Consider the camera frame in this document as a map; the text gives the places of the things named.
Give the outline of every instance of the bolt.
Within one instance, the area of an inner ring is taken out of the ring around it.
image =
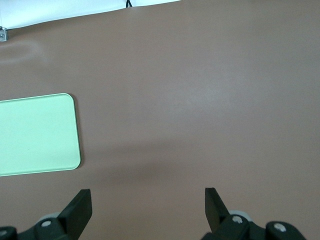
[[[287,231],[286,227],[283,226],[281,223],[275,223],[273,226],[275,229],[277,229],[278,231],[280,231],[282,233]]]
[[[244,221],[242,220],[242,218],[241,217],[239,217],[239,216],[234,216],[233,218],[232,218],[232,221],[234,221],[235,223],[237,223],[237,224],[242,224]]]
[[[44,221],[42,224],[41,224],[41,227],[48,227],[49,225],[51,224],[51,221],[50,220],[47,220],[47,221]]]
[[[8,231],[6,231],[6,230],[0,231],[0,237],[6,235],[7,233],[8,233]]]

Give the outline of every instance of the screw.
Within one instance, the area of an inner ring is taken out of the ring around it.
[[[8,231],[6,231],[6,230],[0,231],[0,237],[6,235],[7,233],[8,233]]]
[[[286,227],[283,226],[281,223],[275,223],[273,226],[275,229],[279,230],[282,233],[287,231]]]
[[[49,225],[51,224],[51,221],[50,220],[47,220],[47,221],[44,221],[42,224],[41,224],[41,227],[48,227]]]
[[[232,218],[232,221],[234,221],[235,223],[237,223],[237,224],[242,224],[244,221],[242,220],[242,218],[241,217],[239,217],[239,216],[234,216],[233,218]]]

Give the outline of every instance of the metal bracket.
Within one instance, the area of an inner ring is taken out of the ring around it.
[[[0,27],[0,42],[8,40],[8,31]]]

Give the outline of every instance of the plastic tray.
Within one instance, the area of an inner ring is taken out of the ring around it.
[[[69,94],[0,101],[0,176],[72,170],[80,161]]]

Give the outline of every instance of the black wire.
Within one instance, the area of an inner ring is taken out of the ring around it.
[[[131,4],[130,0],[126,0],[125,7],[127,8],[127,7],[128,7],[128,5],[130,5],[130,7],[132,7],[132,4]]]

